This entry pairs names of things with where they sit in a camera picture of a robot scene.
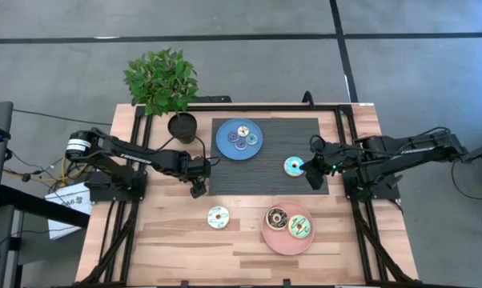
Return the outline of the large blue iced donut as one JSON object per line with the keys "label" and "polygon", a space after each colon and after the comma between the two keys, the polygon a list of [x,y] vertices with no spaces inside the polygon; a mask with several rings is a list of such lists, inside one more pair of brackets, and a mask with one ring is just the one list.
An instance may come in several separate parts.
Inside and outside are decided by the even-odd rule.
{"label": "large blue iced donut", "polygon": [[286,159],[283,164],[283,168],[286,174],[292,177],[299,177],[303,173],[303,170],[300,168],[303,164],[304,161],[301,158],[291,156]]}

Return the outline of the green potted plant black pot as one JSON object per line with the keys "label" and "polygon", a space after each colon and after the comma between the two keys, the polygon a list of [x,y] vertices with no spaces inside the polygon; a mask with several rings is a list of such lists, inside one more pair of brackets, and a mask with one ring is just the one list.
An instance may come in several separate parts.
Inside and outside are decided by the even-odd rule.
{"label": "green potted plant black pot", "polygon": [[132,105],[148,116],[169,115],[167,130],[181,143],[195,140],[198,123],[187,110],[197,100],[197,73],[181,50],[149,51],[129,61],[123,74]]}

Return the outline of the black aluminium rig frame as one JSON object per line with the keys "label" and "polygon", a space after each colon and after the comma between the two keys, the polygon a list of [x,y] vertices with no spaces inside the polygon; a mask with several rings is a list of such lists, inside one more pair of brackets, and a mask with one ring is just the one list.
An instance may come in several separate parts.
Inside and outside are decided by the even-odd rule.
{"label": "black aluminium rig frame", "polygon": [[[305,103],[230,104],[209,106],[192,113],[198,136],[211,150],[213,118],[316,118],[325,140],[338,142],[334,111],[310,109]],[[127,273],[128,286],[293,286],[365,284],[351,205],[337,174],[327,180],[329,195],[202,196],[193,199],[189,184],[148,169],[148,187],[139,206],[134,244]],[[263,241],[262,218],[269,206],[281,201],[301,204],[317,227],[303,254],[274,253]],[[225,206],[231,222],[222,230],[206,223],[207,211]],[[93,207],[75,281],[82,281],[98,264],[109,203]],[[400,210],[385,200],[374,200],[380,239],[405,274],[417,279],[416,265]]]}

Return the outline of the blue plate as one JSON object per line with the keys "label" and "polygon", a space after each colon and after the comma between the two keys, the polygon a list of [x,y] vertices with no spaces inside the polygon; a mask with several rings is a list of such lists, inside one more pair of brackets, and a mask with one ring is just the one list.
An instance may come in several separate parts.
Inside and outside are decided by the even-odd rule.
{"label": "blue plate", "polygon": [[[240,126],[247,126],[250,134],[258,137],[258,142],[254,146],[248,145],[245,150],[237,150],[234,142],[228,141],[230,132],[237,132]],[[259,126],[252,120],[245,118],[223,119],[223,123],[215,132],[215,143],[221,154],[231,160],[247,160],[254,157],[262,148],[263,132]]]}

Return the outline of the grey woven placemat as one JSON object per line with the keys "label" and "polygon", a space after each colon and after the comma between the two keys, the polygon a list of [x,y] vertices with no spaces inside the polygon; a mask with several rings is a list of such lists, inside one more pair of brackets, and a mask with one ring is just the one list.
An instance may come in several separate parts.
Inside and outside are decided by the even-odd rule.
{"label": "grey woven placemat", "polygon": [[261,150],[247,160],[231,160],[221,154],[215,143],[215,132],[223,119],[212,120],[211,154],[219,163],[211,168],[210,195],[328,195],[325,182],[313,190],[304,174],[292,177],[285,173],[287,158],[312,159],[309,140],[319,133],[316,118],[250,118],[263,132]]}

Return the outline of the pink plate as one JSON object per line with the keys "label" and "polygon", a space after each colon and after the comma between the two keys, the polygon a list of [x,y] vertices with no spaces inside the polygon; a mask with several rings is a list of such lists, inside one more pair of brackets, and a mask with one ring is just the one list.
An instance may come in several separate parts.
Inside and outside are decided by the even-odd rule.
{"label": "pink plate", "polygon": [[[300,214],[307,217],[311,222],[311,233],[306,238],[294,238],[288,231],[288,228],[283,230],[270,229],[265,221],[266,213],[272,207],[280,207],[287,212],[288,221],[295,215]],[[315,224],[311,214],[297,202],[283,201],[277,202],[270,206],[263,216],[261,231],[263,239],[268,246],[278,254],[282,255],[297,255],[302,254],[311,245],[315,237]]]}

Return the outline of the white paper sheet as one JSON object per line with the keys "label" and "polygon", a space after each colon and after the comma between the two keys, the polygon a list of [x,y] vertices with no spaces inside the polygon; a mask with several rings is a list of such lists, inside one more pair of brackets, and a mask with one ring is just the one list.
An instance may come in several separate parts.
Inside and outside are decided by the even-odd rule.
{"label": "white paper sheet", "polygon": [[[57,203],[73,210],[83,212],[84,214],[90,215],[92,211],[90,189],[86,187],[83,182],[58,189],[54,193],[46,195],[45,199],[48,202]],[[78,226],[56,222],[55,220],[48,220],[47,223],[50,230],[50,240],[57,240],[80,230],[80,227]]]}

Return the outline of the black desk leg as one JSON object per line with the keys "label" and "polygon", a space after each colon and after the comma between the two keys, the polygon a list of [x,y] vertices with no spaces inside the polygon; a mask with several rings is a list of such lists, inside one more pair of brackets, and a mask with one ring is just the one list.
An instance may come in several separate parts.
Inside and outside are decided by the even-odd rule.
{"label": "black desk leg", "polygon": [[28,214],[35,214],[81,228],[87,228],[90,220],[88,214],[5,185],[0,185],[0,206],[13,206],[16,210]]}

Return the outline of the large chocolate donut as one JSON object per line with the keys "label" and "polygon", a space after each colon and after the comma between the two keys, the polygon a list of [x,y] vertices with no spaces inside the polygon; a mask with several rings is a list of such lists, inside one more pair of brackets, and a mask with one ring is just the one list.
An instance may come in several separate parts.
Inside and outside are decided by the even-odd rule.
{"label": "large chocolate donut", "polygon": [[283,230],[287,227],[287,212],[280,207],[272,207],[266,213],[265,221],[267,226],[272,230]]}

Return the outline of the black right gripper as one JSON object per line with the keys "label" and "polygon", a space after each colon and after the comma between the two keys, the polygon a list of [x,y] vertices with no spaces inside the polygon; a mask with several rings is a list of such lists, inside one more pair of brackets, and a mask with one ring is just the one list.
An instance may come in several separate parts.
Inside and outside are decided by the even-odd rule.
{"label": "black right gripper", "polygon": [[312,160],[302,165],[306,170],[306,179],[313,190],[319,190],[324,183],[325,174],[334,176],[343,169],[343,162],[346,161],[345,152],[316,153]]}

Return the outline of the large white donut teal drizzle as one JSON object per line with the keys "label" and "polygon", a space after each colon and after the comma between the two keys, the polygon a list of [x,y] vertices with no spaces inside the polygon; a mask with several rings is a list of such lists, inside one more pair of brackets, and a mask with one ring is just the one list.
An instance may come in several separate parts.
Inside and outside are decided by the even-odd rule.
{"label": "large white donut teal drizzle", "polygon": [[223,206],[214,206],[210,208],[207,215],[207,223],[213,229],[223,229],[229,223],[229,211]]}

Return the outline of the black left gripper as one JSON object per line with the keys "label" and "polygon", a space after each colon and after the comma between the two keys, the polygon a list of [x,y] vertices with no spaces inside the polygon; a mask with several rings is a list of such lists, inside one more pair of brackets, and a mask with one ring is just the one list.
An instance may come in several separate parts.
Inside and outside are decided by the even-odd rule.
{"label": "black left gripper", "polygon": [[182,180],[191,180],[192,198],[198,198],[207,192],[205,178],[209,178],[211,175],[211,162],[207,158],[201,156],[181,157],[179,173]]}

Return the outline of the large green donut dark drizzle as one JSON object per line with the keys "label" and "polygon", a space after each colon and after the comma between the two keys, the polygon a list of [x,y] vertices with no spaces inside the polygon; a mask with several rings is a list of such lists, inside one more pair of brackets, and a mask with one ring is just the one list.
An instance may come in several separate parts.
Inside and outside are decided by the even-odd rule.
{"label": "large green donut dark drizzle", "polygon": [[306,238],[311,233],[311,222],[307,217],[297,214],[289,220],[287,228],[294,238]]}

